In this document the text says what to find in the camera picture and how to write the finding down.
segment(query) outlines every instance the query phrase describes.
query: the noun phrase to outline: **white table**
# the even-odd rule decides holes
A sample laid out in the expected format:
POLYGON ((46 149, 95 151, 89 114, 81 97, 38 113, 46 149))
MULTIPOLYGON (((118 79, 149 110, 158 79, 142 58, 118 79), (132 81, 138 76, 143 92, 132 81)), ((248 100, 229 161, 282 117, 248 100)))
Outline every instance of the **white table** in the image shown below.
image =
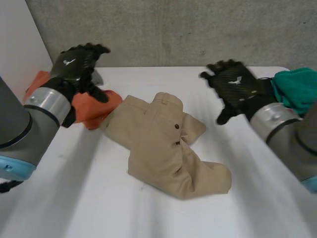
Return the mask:
MULTIPOLYGON (((251 67, 258 77, 281 67, 251 67)), ((129 151, 82 124, 61 128, 32 177, 0 196, 1 238, 312 238, 309 194, 238 116, 214 120, 222 104, 202 67, 99 68, 106 89, 150 102, 174 94, 207 125, 193 145, 201 160, 232 172, 226 195, 180 201, 127 174, 129 151)))

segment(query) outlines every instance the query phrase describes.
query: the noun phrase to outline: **black robotic glove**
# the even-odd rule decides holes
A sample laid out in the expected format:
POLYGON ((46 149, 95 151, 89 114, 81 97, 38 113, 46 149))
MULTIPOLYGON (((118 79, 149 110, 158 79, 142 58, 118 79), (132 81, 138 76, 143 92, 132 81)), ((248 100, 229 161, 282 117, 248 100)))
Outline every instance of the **black robotic glove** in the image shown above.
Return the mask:
POLYGON ((102 103, 108 102, 106 94, 92 82, 92 73, 95 70, 96 62, 103 53, 110 53, 110 49, 90 43, 62 52, 53 65, 48 83, 65 84, 66 81, 73 87, 74 95, 87 92, 102 103))
POLYGON ((206 79, 211 88, 224 102, 224 109, 217 118, 219 125, 226 124, 231 117, 245 114, 251 120, 254 113, 263 106, 275 102, 266 95, 261 83, 241 63, 232 59, 217 64, 208 64, 214 75, 202 72, 200 77, 206 79))

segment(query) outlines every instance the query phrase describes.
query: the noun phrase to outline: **khaki pants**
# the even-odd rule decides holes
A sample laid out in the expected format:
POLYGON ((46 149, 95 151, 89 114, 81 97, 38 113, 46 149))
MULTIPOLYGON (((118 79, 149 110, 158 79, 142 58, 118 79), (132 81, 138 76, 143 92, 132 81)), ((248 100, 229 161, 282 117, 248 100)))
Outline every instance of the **khaki pants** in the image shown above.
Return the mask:
POLYGON ((102 123, 106 136, 131 150, 128 174, 178 198, 227 193, 231 173, 202 162, 189 147, 206 126, 183 113, 175 96, 158 93, 153 102, 128 96, 102 123))

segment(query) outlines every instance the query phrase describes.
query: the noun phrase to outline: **concrete wall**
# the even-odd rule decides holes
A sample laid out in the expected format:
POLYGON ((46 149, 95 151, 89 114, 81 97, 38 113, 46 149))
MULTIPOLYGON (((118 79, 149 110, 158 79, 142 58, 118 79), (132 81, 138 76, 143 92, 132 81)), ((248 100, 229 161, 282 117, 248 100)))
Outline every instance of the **concrete wall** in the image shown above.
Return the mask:
POLYGON ((317 69, 315 0, 26 0, 54 60, 86 42, 99 66, 248 65, 317 69))

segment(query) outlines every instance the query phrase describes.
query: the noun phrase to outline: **teal cloth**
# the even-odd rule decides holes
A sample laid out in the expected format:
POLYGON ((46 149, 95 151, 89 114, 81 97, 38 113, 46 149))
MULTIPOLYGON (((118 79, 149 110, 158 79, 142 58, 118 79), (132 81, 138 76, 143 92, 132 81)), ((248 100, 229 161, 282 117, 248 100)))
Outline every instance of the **teal cloth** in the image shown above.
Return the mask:
POLYGON ((317 101, 317 72, 310 68, 279 72, 272 85, 277 100, 300 116, 317 101))

